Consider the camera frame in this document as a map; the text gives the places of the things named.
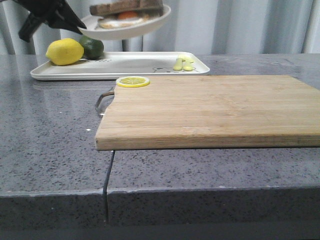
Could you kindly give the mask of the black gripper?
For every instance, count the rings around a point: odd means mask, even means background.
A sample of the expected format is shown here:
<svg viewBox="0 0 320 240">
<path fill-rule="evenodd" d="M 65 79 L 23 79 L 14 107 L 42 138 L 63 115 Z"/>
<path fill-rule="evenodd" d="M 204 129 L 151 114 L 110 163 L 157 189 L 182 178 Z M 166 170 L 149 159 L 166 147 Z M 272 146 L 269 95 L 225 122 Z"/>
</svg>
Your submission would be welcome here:
<svg viewBox="0 0 320 240">
<path fill-rule="evenodd" d="M 29 11 L 29 15 L 18 32 L 21 40 L 29 42 L 42 23 L 53 29 L 68 30 L 82 35 L 79 30 L 86 25 L 74 13 L 65 0 L 15 0 Z"/>
</svg>

